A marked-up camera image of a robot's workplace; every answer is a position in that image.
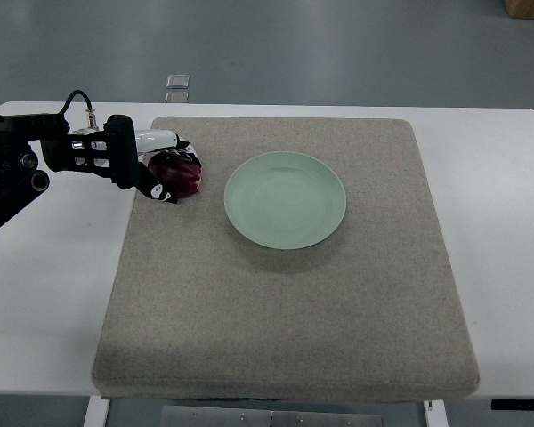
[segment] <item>gray floor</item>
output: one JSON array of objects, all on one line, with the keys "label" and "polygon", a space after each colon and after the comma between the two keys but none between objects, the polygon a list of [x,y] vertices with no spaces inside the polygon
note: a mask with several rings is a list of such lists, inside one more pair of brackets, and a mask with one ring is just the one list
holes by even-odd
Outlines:
[{"label": "gray floor", "polygon": [[[173,73],[190,74],[190,103],[534,109],[534,20],[509,19],[504,0],[0,1],[0,104],[76,88],[161,102]],[[56,410],[55,425],[82,422],[82,398],[51,399],[0,397],[0,425],[32,405],[43,421],[24,425]],[[449,422],[534,425],[485,419],[487,405],[450,403]]]}]

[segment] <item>green plate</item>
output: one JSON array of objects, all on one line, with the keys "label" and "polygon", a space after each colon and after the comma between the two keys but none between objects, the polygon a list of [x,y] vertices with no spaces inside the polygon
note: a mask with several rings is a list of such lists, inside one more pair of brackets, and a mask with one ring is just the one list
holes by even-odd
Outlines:
[{"label": "green plate", "polygon": [[228,180],[225,212],[246,238],[275,249],[319,243],[338,227],[346,193],[314,157],[276,151],[250,158]]}]

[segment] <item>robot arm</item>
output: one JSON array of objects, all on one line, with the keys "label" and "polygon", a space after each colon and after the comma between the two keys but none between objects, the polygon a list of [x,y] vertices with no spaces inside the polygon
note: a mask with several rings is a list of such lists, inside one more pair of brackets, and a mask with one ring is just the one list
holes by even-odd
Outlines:
[{"label": "robot arm", "polygon": [[[70,133],[64,113],[76,94],[87,101],[89,127]],[[74,91],[58,114],[0,116],[0,227],[49,186],[47,173],[37,169],[36,153],[28,143],[33,140],[41,140],[44,160],[54,172],[94,173],[110,178],[121,189],[135,187],[149,198],[178,201],[138,161],[132,119],[111,116],[100,131],[91,102],[81,91]]]}]

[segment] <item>cardboard box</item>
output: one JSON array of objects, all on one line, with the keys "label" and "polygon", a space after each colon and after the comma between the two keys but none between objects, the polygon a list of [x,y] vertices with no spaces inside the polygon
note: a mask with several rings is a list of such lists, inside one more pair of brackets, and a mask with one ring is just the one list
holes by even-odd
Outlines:
[{"label": "cardboard box", "polygon": [[511,18],[534,20],[534,0],[505,0]]}]

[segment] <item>metal connector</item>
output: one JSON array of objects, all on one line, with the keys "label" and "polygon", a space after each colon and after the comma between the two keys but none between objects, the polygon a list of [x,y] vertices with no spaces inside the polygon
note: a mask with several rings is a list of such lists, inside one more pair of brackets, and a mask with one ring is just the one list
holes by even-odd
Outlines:
[{"label": "metal connector", "polygon": [[97,126],[97,119],[95,118],[95,110],[85,109],[85,112],[87,113],[87,127],[98,131],[99,127]]}]

